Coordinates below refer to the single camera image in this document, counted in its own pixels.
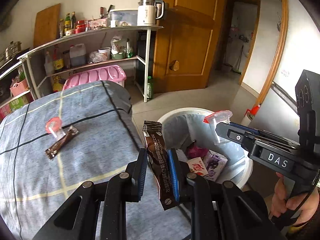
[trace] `refrigerator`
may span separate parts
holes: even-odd
[[[288,0],[289,22],[273,83],[249,127],[299,142],[295,85],[304,69],[320,74],[320,32],[299,0]],[[275,172],[254,163],[249,184],[263,197],[274,192]]]

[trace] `red cup lid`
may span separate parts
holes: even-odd
[[[49,127],[52,129],[52,131],[57,132],[61,128],[61,125],[62,125],[61,119],[56,116],[54,118],[51,118],[47,122],[47,124],[45,125],[45,129],[48,133],[51,133],[51,131],[49,130]]]

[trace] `human hand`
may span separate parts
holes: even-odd
[[[271,204],[271,213],[276,216],[280,217],[281,214],[287,211],[287,208],[291,210],[295,210],[297,206],[302,202],[305,198],[307,193],[294,196],[286,202],[285,198],[287,195],[285,186],[283,184],[283,175],[276,172],[277,176],[280,178],[275,186],[275,193],[272,197],[272,204]],[[319,193],[317,187],[311,193],[309,198],[305,201],[305,203],[301,206],[301,214],[298,217],[297,221],[293,224],[299,225],[309,221],[313,214],[316,212],[319,204]]]

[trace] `bed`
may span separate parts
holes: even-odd
[[[123,87],[97,81],[43,97],[2,121],[0,215],[15,239],[32,239],[83,181],[107,181],[137,159],[144,145],[131,108]],[[49,160],[44,151],[55,139],[45,124],[55,116],[64,128],[74,125],[80,132]],[[149,168],[142,200],[127,203],[126,216],[128,239],[183,239],[190,234],[177,207],[163,210]],[[96,239],[100,223],[99,216]]]

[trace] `door knob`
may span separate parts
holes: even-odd
[[[169,68],[172,71],[177,71],[179,69],[179,61],[175,60],[175,59],[173,61],[171,61],[171,63],[169,64]]]

